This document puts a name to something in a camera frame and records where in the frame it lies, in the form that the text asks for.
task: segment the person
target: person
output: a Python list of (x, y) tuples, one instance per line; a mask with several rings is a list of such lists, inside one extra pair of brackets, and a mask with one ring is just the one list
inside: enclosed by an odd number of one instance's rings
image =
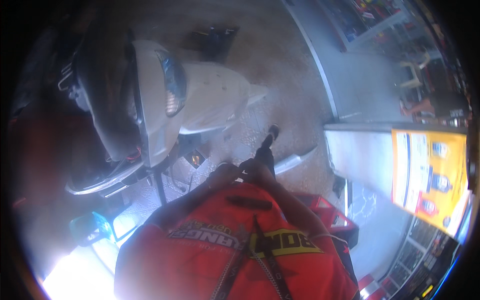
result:
[(359, 298), (320, 218), (275, 179), (278, 133), (153, 212), (120, 249), (117, 299)]
[[(403, 102), (400, 102), (401, 112), (405, 116), (417, 112), (431, 112), (435, 115), (437, 122), (449, 120), (452, 118), (469, 118), (468, 99), (465, 95), (451, 91), (434, 91), (422, 100), (412, 106), (406, 108)], [(422, 120), (430, 120), (429, 118), (420, 117)]]

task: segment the poster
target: poster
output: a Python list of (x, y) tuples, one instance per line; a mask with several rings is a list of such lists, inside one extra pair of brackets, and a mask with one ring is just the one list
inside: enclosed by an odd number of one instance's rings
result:
[(454, 237), (469, 198), (467, 136), (393, 129), (392, 142), (392, 202)]

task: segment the red jersey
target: red jersey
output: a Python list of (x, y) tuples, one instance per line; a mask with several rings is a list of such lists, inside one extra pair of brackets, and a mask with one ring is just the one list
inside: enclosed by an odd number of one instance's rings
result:
[[(241, 196), (270, 201), (271, 210), (249, 209), (226, 200)], [(349, 278), (330, 237), (309, 240), (290, 225), (273, 198), (247, 183), (212, 194), (178, 228), (163, 232), (153, 224), (140, 228), (120, 249), (115, 270), (117, 299), (210, 299), (240, 236), (255, 232), (256, 214), (291, 296), (297, 299), (351, 300), (358, 288)], [(249, 247), (258, 250), (257, 234)], [(242, 260), (227, 299), (279, 299), (252, 254)]]

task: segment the black pants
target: black pants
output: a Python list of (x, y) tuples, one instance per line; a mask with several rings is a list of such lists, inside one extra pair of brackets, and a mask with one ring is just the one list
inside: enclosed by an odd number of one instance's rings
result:
[(255, 154), (254, 159), (261, 161), (263, 164), (265, 164), (272, 173), (273, 178), (275, 178), (273, 154), (272, 150), (270, 150), (272, 142), (273, 137), (269, 134), (267, 138), (263, 141), (262, 146), (257, 149), (257, 153)]

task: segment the scooter headlight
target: scooter headlight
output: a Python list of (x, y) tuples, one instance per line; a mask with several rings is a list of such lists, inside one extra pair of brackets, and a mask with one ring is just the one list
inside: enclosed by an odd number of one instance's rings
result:
[(167, 52), (156, 51), (165, 76), (165, 114), (173, 117), (185, 106), (187, 80), (182, 65)]

